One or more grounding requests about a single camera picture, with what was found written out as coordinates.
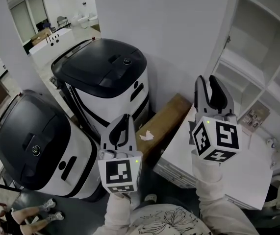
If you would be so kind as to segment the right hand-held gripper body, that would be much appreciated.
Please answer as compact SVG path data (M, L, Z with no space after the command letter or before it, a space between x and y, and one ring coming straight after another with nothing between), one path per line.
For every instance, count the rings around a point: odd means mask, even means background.
M195 113L196 126L191 131L194 148L191 153L199 159L224 163L240 153L242 128L236 115Z

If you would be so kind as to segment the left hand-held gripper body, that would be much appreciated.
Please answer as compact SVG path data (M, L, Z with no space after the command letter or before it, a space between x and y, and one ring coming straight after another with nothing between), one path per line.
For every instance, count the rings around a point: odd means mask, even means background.
M98 167L102 186L110 194L138 190L143 154L139 151L101 150Z

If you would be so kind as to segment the white wall shelf unit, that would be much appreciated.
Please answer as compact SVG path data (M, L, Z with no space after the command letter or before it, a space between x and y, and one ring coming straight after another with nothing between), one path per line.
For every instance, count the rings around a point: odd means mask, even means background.
M231 92L240 119L257 101L270 115L255 131L280 143L280 0L239 0L214 74Z

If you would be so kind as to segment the white cabinet glass door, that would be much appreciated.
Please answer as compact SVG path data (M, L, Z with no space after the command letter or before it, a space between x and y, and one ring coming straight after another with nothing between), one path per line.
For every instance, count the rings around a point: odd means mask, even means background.
M217 66L223 50L228 43L228 37L237 10L238 1L239 0L227 0L227 6L224 12L219 35L211 54L211 58L204 72L204 78L206 81L209 79L210 75L214 73L215 67Z

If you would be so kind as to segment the person's right forearm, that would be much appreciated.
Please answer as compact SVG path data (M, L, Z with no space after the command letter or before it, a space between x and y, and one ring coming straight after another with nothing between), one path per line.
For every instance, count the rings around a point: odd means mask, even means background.
M223 174L216 162L192 159L203 222L213 235L259 235L243 211L225 197Z

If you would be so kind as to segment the white desk with drawers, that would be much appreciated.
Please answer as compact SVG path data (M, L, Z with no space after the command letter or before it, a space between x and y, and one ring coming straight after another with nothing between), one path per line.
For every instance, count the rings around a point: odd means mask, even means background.
M195 113L195 107L191 107L153 169L183 189L194 188L197 181L192 168L194 145L189 144L189 123ZM261 156L266 148L259 137L243 133L240 154L221 164L226 198L243 209L261 210L266 200L273 175L270 160Z

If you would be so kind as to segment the brown cardboard box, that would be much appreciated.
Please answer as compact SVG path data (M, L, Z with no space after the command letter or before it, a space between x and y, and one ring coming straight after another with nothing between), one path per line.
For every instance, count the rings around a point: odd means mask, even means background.
M192 103L189 100L181 94L176 94L136 132L137 149L143 153L144 161L164 144L172 131L182 123L191 107ZM145 135L147 130L154 135L151 141L143 141L139 137Z

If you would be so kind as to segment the photo cover book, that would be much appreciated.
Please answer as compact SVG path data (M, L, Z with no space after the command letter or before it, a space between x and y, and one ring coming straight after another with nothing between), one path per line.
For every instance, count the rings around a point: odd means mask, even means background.
M270 115L270 110L257 101L238 121L247 135L254 133Z

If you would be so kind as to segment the small white clock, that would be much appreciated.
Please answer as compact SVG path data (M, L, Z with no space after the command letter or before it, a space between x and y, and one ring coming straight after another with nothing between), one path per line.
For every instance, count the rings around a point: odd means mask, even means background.
M275 138L269 138L266 140L266 144L269 148L276 148L278 145L278 141Z

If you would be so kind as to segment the small white figurine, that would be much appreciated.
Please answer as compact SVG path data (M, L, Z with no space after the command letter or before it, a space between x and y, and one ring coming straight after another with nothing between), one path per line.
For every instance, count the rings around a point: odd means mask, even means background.
M272 154L272 163L271 163L271 169L274 169L276 166L280 164L280 150L276 150Z

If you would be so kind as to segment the person's white printed shirt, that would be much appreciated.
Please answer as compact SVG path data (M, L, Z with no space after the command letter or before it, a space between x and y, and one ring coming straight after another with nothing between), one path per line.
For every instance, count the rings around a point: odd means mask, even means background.
M183 207L153 204L132 212L126 235L212 235L212 232Z

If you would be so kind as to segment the white black service robot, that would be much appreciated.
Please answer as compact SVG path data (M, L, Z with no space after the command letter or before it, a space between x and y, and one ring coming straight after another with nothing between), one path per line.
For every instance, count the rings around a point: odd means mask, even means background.
M0 160L28 190L100 200L99 149L61 109L32 90L16 95L0 117Z
M139 130L149 115L147 59L113 39L85 40L51 64L65 101L89 134L100 138L117 117L129 114Z

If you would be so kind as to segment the white counter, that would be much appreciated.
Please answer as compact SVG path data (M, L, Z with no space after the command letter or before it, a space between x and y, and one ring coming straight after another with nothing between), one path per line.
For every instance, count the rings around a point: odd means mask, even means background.
M63 28L54 34L47 36L40 43L29 50L30 56L38 67L44 66L51 59L63 54L75 45L73 31Z

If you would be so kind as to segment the white toilet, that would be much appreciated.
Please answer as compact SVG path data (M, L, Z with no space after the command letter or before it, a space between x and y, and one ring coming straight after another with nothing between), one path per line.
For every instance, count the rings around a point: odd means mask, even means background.
M79 20L82 18L83 18L83 16L80 13L74 14L70 20L71 26L78 26L80 24Z
M95 13L89 13L87 23L89 27L99 24L98 15Z

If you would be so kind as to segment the grey folding chair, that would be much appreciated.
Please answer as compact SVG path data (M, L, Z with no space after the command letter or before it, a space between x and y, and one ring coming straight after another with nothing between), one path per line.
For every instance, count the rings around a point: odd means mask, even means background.
M63 17L63 16L57 17L57 25L58 25L58 29L71 27L71 24L69 23L68 18Z

